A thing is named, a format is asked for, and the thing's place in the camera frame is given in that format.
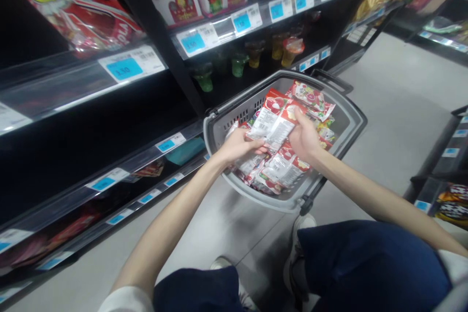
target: cola candy bag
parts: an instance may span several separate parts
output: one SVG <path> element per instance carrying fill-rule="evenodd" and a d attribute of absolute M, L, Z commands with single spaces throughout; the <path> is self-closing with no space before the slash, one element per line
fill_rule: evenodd
<path fill-rule="evenodd" d="M 28 0 L 78 56 L 116 50 L 144 34 L 117 0 Z"/>

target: sneaker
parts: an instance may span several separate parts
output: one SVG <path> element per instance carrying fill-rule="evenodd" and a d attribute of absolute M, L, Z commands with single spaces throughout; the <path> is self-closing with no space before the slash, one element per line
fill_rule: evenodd
<path fill-rule="evenodd" d="M 295 284 L 293 277 L 293 264 L 300 258 L 304 256 L 302 252 L 301 244 L 299 243 L 299 237 L 297 236 L 297 231 L 299 229 L 313 228 L 317 226 L 315 218 L 311 214 L 306 214 L 305 216 L 299 216 L 294 225 L 292 226 L 292 249 L 291 253 L 286 260 L 283 269 L 283 279 L 286 288 L 289 292 L 296 298 L 302 301 L 308 301 L 309 297 L 307 292 L 301 291 L 299 287 Z"/>
<path fill-rule="evenodd" d="M 231 262 L 229 262 L 224 257 L 218 257 L 215 262 L 210 267 L 210 270 L 217 270 L 221 268 L 226 268 L 229 266 L 233 266 Z M 244 308 L 245 311 L 248 312 L 260 312 L 258 307 L 255 305 L 254 301 L 249 296 L 249 293 L 245 290 L 244 286 L 241 284 L 239 279 L 239 300 Z"/>

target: leg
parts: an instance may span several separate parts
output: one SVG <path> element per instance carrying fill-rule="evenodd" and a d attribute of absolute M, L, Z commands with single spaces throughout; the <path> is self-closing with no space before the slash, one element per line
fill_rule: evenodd
<path fill-rule="evenodd" d="M 217 259 L 209 271 L 180 269 L 167 276 L 154 290 L 155 311 L 255 311 L 252 299 L 240 285 L 234 266 Z"/>
<path fill-rule="evenodd" d="M 348 221 L 297 233 L 314 311 L 430 311 L 451 285 L 436 253 L 402 228 Z"/>

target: green jelly cup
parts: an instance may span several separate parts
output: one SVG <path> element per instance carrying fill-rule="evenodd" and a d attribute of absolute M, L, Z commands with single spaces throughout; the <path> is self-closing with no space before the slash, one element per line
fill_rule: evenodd
<path fill-rule="evenodd" d="M 241 78 L 244 74 L 245 63 L 249 60 L 249 55 L 236 53 L 232 56 L 231 62 L 233 64 L 233 76 Z"/>
<path fill-rule="evenodd" d="M 213 90 L 213 82 L 211 81 L 212 72 L 213 65 L 211 62 L 204 63 L 192 69 L 192 76 L 205 93 L 209 93 Z"/>

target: jelly cup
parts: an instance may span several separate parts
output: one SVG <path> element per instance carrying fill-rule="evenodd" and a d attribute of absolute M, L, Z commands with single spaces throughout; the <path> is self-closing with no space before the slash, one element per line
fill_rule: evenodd
<path fill-rule="evenodd" d="M 209 93 L 213 90 L 213 82 L 211 81 L 211 73 L 213 72 L 213 65 L 211 62 L 199 65 L 192 69 L 192 75 L 197 83 L 200 85 L 201 90 Z"/>
<path fill-rule="evenodd" d="M 281 60 L 281 66 L 283 67 L 291 66 L 295 57 L 304 52 L 304 42 L 301 43 L 299 48 L 294 48 L 294 47 L 287 48 L 288 45 L 291 44 L 295 40 L 298 40 L 298 38 L 290 37 L 290 38 L 284 39 L 283 41 L 283 59 Z"/>
<path fill-rule="evenodd" d="M 280 60 L 283 56 L 283 41 L 289 37 L 289 33 L 281 33 L 273 35 L 273 51 L 272 59 Z"/>
<path fill-rule="evenodd" d="M 263 50 L 265 50 L 265 41 L 249 41 L 245 43 L 245 49 L 249 53 L 249 66 L 258 68 L 260 65 L 260 56 Z"/>
<path fill-rule="evenodd" d="M 241 78 L 244 73 L 244 65 L 249 60 L 249 55 L 244 53 L 235 53 L 231 62 L 233 64 L 233 76 Z"/>

